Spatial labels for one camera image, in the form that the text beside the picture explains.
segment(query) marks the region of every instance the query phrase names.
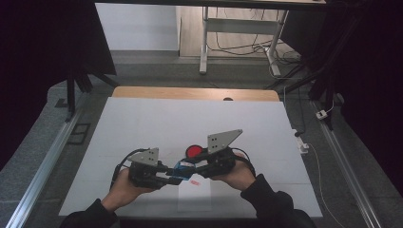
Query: sleeve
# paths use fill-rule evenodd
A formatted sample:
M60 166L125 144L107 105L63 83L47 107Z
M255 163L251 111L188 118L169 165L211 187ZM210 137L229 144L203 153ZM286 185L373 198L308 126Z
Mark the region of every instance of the sleeve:
M68 215L60 228L108 228L118 220L115 213L109 214L100 199L96 199L85 211Z
M281 191L274 192L262 174L240 196L253 205L257 218L270 227L316 227L304 211L294 209L290 195Z

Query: wooden edge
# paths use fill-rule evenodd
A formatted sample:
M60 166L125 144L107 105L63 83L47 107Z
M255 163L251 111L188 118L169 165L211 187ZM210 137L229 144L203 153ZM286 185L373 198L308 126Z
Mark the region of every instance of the wooden edge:
M274 90L226 88L118 86L112 97L216 101L229 98L234 101L279 102Z

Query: gray carpet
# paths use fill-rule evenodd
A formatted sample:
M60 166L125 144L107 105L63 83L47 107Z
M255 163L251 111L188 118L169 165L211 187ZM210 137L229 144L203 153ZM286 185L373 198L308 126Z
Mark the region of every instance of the gray carpet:
M274 82L274 79L268 75L268 66L264 61L249 64L242 60L209 60L208 73L205 76L199 74L198 61L193 59L150 57L146 60L142 59L140 64L136 61L134 63L127 60L115 62L119 77L112 77L112 79L123 86L254 89L262 89ZM283 67L281 70L286 72L290 70L290 66ZM59 218L57 214L86 152L86 147L95 130L106 99L113 91L113 88L96 78L91 77L91 81L94 84L94 89L89 94L84 115L77 123L75 130L77 134L69 137L69 143L65 146L40 199L35 204L26 227L58 227L63 219ZM66 98L65 86L65 84L59 84L49 90L48 103L41 116L14 157L0 173L0 227L6 226L66 118L67 109L55 107L59 99ZM297 90L285 96L290 123L298 131L305 129L305 133L301 136L302 139L306 143L311 143L317 151L321 168L322 193L328 208L345 227L367 227L337 166L331 148L319 127L310 101L306 99L308 90L309 85L300 90L301 99L299 99ZM344 123L339 114L338 105L339 103L334 108L335 133L340 139L343 149L348 152L350 163L379 215L380 222L384 227L403 227L401 219L403 218L402 198L365 145L362 144L354 131ZM314 219L317 227L339 227L322 202L319 191L317 158L312 149L303 156L303 160L324 216Z

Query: hand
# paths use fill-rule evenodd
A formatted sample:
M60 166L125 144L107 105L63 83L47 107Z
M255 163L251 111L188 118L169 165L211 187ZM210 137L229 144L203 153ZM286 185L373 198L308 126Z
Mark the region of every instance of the hand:
M154 189L135 187L128 177L128 168L123 169L109 193L101 201L104 208L112 213L120 207L128 205L143 193L150 193Z
M235 153L235 155L243 157L240 153ZM211 180L224 181L231 187L243 191L255 182L256 179L246 163L235 161L235 166L229 174L212 177Z

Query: white wall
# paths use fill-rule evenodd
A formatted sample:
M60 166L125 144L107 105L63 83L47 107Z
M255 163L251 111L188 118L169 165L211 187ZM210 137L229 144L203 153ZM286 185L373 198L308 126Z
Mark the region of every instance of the white wall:
M109 49L178 50L175 6L96 4Z

